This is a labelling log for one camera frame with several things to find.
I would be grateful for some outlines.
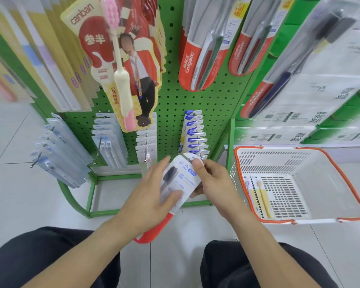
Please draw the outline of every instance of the forearm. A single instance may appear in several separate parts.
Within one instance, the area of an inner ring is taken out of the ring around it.
[[[90,287],[129,242],[123,227],[119,228],[115,220],[105,222],[90,237],[61,256],[23,288]]]
[[[306,271],[279,245],[249,208],[229,216],[261,288],[319,288]]]

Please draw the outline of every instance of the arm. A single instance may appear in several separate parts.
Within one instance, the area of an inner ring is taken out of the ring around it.
[[[262,288],[319,288],[320,286],[279,245],[244,204],[226,169],[211,160],[193,160],[202,179],[191,197],[204,193],[228,220],[238,236]]]
[[[123,247],[160,223],[180,199],[182,192],[175,191],[160,205],[160,183],[169,159],[166,157],[149,168],[115,217],[23,288],[90,287]]]

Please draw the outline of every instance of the person's left hand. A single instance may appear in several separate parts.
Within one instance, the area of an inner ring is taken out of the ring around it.
[[[130,240],[162,222],[182,196],[182,191],[177,190],[160,204],[160,183],[170,158],[167,156],[148,169],[120,212],[111,219],[127,232]]]

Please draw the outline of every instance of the green display rack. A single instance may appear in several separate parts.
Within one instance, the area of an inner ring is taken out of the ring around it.
[[[246,95],[255,82],[261,65],[251,74],[244,77],[235,77],[228,71],[228,62],[234,46],[231,46],[223,64],[219,70],[216,80],[207,89],[200,92],[190,92],[180,87],[178,81],[179,62],[178,52],[180,45],[180,35],[182,29],[182,14],[184,0],[158,0],[160,15],[166,35],[167,56],[165,64],[166,72],[162,76],[162,88],[158,96],[158,105],[155,109],[157,112],[157,149],[158,160],[163,159],[166,155],[172,158],[178,154],[184,111],[185,110],[202,110],[204,115],[204,131],[207,133],[210,158],[218,159],[219,154],[228,140],[228,154],[226,167],[231,168],[233,156],[233,134],[235,127],[234,117],[240,110]],[[8,44],[0,36],[0,55],[12,67],[14,72],[26,83],[26,85],[37,96],[34,108],[43,118],[51,117],[51,112],[56,112],[44,96],[43,92],[36,85],[34,80],[24,69],[16,55],[10,49]],[[73,133],[77,136],[81,144],[88,152],[96,157],[97,147],[92,141],[91,130],[96,118],[96,112],[112,112],[112,108],[103,91],[97,92],[98,98],[93,99],[94,107],[91,112],[67,112],[59,113]],[[137,164],[135,152],[136,132],[124,133],[124,140],[128,150],[128,164]],[[96,166],[106,165],[104,159],[99,156]],[[82,215],[91,218],[104,215],[116,214],[119,210],[105,210],[92,212],[92,200],[96,185],[100,181],[120,180],[140,178],[141,174],[131,175],[113,175],[97,176],[91,173],[91,187],[89,191],[86,208],[82,207],[74,199],[69,187],[62,182],[59,186],[67,201],[72,207]],[[199,206],[211,204],[208,200],[198,202],[187,202],[183,207]]]

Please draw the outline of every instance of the basket bottom grid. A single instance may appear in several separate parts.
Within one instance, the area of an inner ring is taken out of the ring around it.
[[[268,218],[266,216],[266,212],[261,210],[257,192],[255,193],[255,202],[253,202],[255,209],[257,207],[261,211],[261,215],[263,215],[262,217],[264,219],[297,220],[311,218],[307,203],[305,202],[292,176],[288,174],[269,173],[243,174],[245,177],[249,177],[249,175],[261,178],[264,189],[267,192],[272,218]]]

